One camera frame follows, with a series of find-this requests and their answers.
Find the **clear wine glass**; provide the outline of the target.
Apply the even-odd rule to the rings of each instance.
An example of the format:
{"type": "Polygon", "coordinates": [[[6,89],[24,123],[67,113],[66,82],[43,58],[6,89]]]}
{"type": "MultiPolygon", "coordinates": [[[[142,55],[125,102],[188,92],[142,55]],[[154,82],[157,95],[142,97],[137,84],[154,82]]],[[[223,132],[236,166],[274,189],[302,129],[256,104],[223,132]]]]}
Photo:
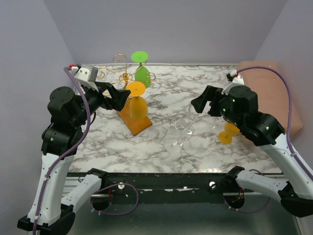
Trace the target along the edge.
{"type": "Polygon", "coordinates": [[[182,146],[183,141],[187,137],[187,132],[189,129],[189,123],[184,119],[179,119],[175,122],[173,128],[173,145],[182,146]]]}
{"type": "Polygon", "coordinates": [[[193,124],[196,122],[196,120],[199,117],[199,113],[196,112],[195,108],[190,104],[188,108],[188,113],[187,113],[187,123],[188,123],[188,128],[187,128],[187,134],[189,136],[193,135],[194,133],[194,126],[193,124]]]}

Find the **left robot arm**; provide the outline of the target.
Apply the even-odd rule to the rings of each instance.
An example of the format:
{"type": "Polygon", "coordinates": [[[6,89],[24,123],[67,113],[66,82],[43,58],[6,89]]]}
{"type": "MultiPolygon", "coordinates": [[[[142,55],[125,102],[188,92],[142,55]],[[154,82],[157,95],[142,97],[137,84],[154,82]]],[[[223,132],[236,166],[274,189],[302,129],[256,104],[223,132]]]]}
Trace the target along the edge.
{"type": "Polygon", "coordinates": [[[108,189],[106,172],[92,169],[83,182],[63,196],[69,166],[87,133],[82,126],[91,122],[91,114],[98,108],[121,111],[131,94],[129,90],[117,90],[110,83],[95,84],[96,90],[83,87],[90,113],[86,112],[84,99],[69,87],[56,88],[50,94],[47,108],[51,124],[42,134],[40,181],[30,212],[18,220],[19,229],[36,230],[42,235],[66,235],[90,196],[108,189]]]}

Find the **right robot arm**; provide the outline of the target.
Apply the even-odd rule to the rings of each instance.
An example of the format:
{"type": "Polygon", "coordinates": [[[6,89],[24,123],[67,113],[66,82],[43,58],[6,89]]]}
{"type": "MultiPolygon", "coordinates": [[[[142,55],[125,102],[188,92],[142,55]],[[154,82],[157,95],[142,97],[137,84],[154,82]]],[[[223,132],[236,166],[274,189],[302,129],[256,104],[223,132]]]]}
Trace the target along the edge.
{"type": "Polygon", "coordinates": [[[197,113],[202,113],[206,104],[210,105],[210,116],[223,117],[235,125],[245,138],[270,156],[286,177],[275,180],[236,166],[226,174],[223,187],[231,192],[242,188],[261,193],[280,202],[296,217],[312,215],[313,181],[302,168],[304,161],[292,153],[278,120],[258,110],[257,93],[240,85],[223,94],[221,88],[208,85],[199,97],[191,100],[197,113]]]}

